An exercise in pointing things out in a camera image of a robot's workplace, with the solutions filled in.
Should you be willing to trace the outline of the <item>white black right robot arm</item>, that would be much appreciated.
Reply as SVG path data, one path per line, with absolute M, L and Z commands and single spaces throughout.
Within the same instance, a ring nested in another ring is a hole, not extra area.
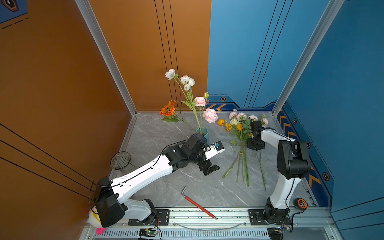
M 268 198 L 262 220 L 268 224 L 290 222 L 289 203 L 300 181 L 311 171 L 310 157 L 305 141 L 286 137 L 272 128 L 265 128 L 261 121 L 251 123 L 252 137 L 248 148 L 261 151 L 265 144 L 277 149 L 279 179 L 274 192 Z

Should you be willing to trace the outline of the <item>white rose flower stem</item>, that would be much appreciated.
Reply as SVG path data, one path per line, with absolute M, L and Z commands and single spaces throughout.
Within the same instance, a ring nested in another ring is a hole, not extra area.
M 269 122 L 268 122 L 268 120 L 266 118 L 266 115 L 262 115 L 261 124 L 262 124 L 263 127 L 267 127 L 268 126 Z M 263 164 L 262 164 L 262 151 L 263 150 L 259 150 L 259 165 L 260 165 L 262 180 L 263 180 L 263 184 L 264 184 L 264 189 L 265 189 L 265 191 L 267 191 L 267 181 L 266 181 L 266 178 L 265 178 L 265 174 L 264 174 L 264 170 L 263 170 Z

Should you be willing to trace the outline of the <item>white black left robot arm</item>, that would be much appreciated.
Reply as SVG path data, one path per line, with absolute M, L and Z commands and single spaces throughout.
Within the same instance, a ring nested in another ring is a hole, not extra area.
M 144 225 L 157 222 L 158 211 L 148 200 L 132 200 L 136 192 L 152 182 L 196 164 L 205 176 L 220 169 L 210 159 L 225 148 L 218 141 L 208 144 L 200 134 L 193 134 L 189 139 L 167 145 L 162 152 L 148 164 L 122 177 L 109 180 L 104 177 L 96 184 L 94 207 L 89 213 L 89 224 L 94 228 L 107 228 L 127 217 L 138 220 Z

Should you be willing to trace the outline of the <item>pink peony flower stem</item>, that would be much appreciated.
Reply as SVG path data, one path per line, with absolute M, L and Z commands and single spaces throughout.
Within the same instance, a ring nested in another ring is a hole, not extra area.
M 194 108 L 197 111 L 196 117 L 198 120 L 198 133 L 203 135 L 205 126 L 200 123 L 204 119 L 207 123 L 212 124 L 218 120 L 217 111 L 207 108 L 209 93 L 205 92 L 202 97 L 195 97 L 193 100 Z

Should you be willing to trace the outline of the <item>teal ceramic vase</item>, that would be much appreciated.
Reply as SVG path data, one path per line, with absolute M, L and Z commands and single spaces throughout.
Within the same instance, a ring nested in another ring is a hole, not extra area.
M 209 144 L 210 143 L 210 135 L 209 135 L 209 131 L 207 128 L 197 128 L 196 132 L 200 135 L 202 135 L 206 140 L 207 140 L 207 143 Z

